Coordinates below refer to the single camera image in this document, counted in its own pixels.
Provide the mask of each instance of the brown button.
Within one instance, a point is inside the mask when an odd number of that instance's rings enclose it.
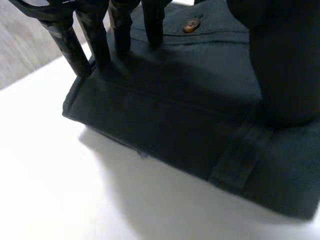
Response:
[[[195,17],[192,19],[189,19],[185,22],[184,27],[183,27],[183,31],[186,34],[192,33],[194,32],[197,28],[200,27],[200,18]]]

